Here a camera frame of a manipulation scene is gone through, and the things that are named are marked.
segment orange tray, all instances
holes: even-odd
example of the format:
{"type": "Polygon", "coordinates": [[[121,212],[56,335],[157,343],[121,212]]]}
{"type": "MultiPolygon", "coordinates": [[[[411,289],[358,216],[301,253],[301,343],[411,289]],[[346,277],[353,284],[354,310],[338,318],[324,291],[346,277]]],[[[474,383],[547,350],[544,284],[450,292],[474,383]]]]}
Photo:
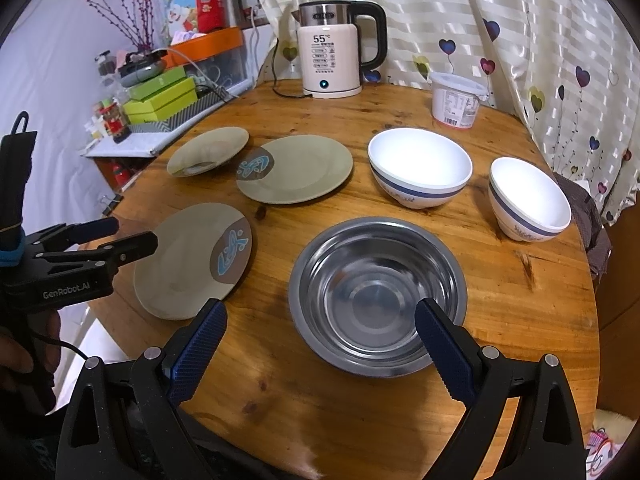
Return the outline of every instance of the orange tray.
{"type": "MultiPolygon", "coordinates": [[[[193,61],[201,61],[241,46],[242,43],[242,31],[237,27],[228,27],[210,32],[200,38],[184,41],[171,48],[183,53],[193,61]]],[[[166,61],[167,68],[188,63],[182,56],[173,52],[168,52],[162,59],[166,61]]]]}

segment metal bowl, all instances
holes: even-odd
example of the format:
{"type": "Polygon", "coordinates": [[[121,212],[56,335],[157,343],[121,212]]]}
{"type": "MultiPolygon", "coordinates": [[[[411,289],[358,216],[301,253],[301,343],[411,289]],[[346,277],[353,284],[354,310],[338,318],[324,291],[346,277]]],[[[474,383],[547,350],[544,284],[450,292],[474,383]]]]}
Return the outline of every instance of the metal bowl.
{"type": "Polygon", "coordinates": [[[298,332],[347,372],[396,377],[431,358],[415,331],[415,306],[434,298],[462,324],[466,283],[454,255],[430,232],[393,218],[357,218],[320,233],[289,280],[298,332]]]}

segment electric kettle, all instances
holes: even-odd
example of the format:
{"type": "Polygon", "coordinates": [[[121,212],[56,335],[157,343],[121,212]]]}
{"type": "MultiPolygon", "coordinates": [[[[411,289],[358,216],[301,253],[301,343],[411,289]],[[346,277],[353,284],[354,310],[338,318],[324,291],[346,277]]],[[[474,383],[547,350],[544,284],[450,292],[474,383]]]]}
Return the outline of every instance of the electric kettle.
{"type": "Polygon", "coordinates": [[[386,14],[372,2],[323,1],[301,4],[293,12],[300,24],[298,51],[304,91],[313,97],[332,99],[359,94],[362,73],[379,67],[386,57],[386,14]],[[376,21],[378,52],[360,62],[360,28],[357,16],[376,21]]]}

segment silver screw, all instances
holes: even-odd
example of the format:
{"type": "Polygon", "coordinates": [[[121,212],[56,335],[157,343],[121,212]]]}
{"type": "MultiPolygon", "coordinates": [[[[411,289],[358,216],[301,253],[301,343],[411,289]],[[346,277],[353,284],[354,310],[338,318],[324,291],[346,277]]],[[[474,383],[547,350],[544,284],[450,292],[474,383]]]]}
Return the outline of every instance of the silver screw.
{"type": "Polygon", "coordinates": [[[151,346],[145,350],[145,359],[155,359],[160,355],[161,349],[157,346],[151,346]]]}
{"type": "Polygon", "coordinates": [[[97,357],[89,357],[84,362],[84,367],[92,370],[93,368],[97,367],[98,363],[100,363],[100,359],[98,359],[97,357]]]}
{"type": "Polygon", "coordinates": [[[558,366],[560,364],[560,360],[553,354],[545,355],[545,363],[549,366],[558,366]]]}
{"type": "Polygon", "coordinates": [[[500,352],[495,346],[485,346],[482,348],[482,355],[488,359],[497,359],[500,352]]]}

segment wooden table top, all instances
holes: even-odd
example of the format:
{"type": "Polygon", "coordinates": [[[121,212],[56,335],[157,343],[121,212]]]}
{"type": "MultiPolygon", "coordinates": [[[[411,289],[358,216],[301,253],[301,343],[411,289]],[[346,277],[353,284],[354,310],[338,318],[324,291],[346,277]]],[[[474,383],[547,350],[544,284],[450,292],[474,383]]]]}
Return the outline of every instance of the wooden table top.
{"type": "MultiPolygon", "coordinates": [[[[283,82],[284,91],[294,91],[283,82]]],[[[598,323],[587,259],[574,223],[554,240],[514,242],[500,231],[487,196],[488,172],[498,156],[513,155],[548,171],[519,120],[481,107],[470,130],[431,116],[431,95],[388,84],[335,99],[283,99],[263,85],[204,119],[155,160],[115,211],[121,235],[153,229],[201,202],[223,202],[244,213],[254,254],[244,279],[225,300],[228,330],[194,398],[182,404],[203,425],[265,462],[306,478],[419,479],[464,412],[449,397],[433,366],[409,376],[371,379],[351,375],[317,357],[296,332],[287,304],[295,259],[328,227],[363,216],[389,216],[436,234],[465,274],[464,326],[479,345],[507,357],[537,361],[556,354],[566,371],[583,432],[593,420],[598,390],[598,323]],[[229,164],[189,178],[165,167],[172,153],[197,134],[241,126],[249,144],[229,164]],[[371,137],[393,126],[443,134],[469,154],[474,174],[451,202],[432,210],[399,206],[375,183],[367,161],[371,137]],[[260,206],[238,190],[238,161],[269,140],[318,134],[351,151],[348,181],[320,200],[260,206]]],[[[162,346],[181,325],[156,319],[136,299],[134,266],[114,279],[115,292],[91,302],[120,347],[138,357],[162,346]]],[[[513,421],[510,399],[478,478],[497,464],[513,421]]]]}

